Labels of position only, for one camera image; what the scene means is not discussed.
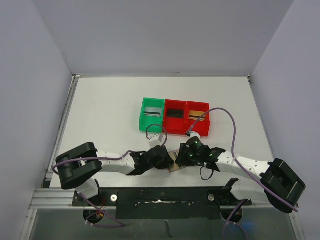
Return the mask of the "brown leather card holder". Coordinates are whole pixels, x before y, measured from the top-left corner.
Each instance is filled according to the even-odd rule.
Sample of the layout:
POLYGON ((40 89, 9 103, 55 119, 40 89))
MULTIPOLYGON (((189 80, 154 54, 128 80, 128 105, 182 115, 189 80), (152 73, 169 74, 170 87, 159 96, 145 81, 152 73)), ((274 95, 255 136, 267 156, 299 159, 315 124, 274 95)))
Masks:
POLYGON ((184 167, 183 166, 179 166, 177 163, 176 163, 176 160, 178 158, 178 155, 179 155, 179 150, 176 149, 176 150, 172 150, 169 152, 169 156, 171 157, 171 159, 173 160, 173 164, 170 165, 170 167, 168 168, 168 171, 170 173, 173 173, 173 172, 177 172, 181 169, 183 169, 184 167))

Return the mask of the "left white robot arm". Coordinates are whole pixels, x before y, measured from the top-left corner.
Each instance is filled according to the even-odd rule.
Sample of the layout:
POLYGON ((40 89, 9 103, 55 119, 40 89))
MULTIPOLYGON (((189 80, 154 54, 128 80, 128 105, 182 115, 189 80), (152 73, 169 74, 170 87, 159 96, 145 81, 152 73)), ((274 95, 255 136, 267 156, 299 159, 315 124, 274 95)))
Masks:
POLYGON ((164 145, 154 146, 148 151, 128 150, 123 155, 116 155, 99 152, 93 142, 59 155, 55 162, 52 171, 59 176, 61 188, 75 189, 88 200, 101 194, 98 181, 93 179, 100 171, 140 176, 151 169, 167 169, 175 163, 164 145))

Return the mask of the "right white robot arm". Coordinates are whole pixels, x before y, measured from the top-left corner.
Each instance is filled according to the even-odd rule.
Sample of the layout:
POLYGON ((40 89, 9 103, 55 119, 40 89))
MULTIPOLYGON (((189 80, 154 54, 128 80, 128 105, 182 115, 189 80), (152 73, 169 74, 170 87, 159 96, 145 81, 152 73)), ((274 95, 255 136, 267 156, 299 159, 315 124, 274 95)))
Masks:
POLYGON ((231 194, 237 200, 269 202, 287 214, 298 210, 297 203, 306 189, 306 184, 282 159, 260 161, 235 156, 223 148, 210 148, 197 136, 180 144, 175 162, 180 167, 201 166, 250 179, 257 183, 256 187, 237 183, 232 186, 231 194))

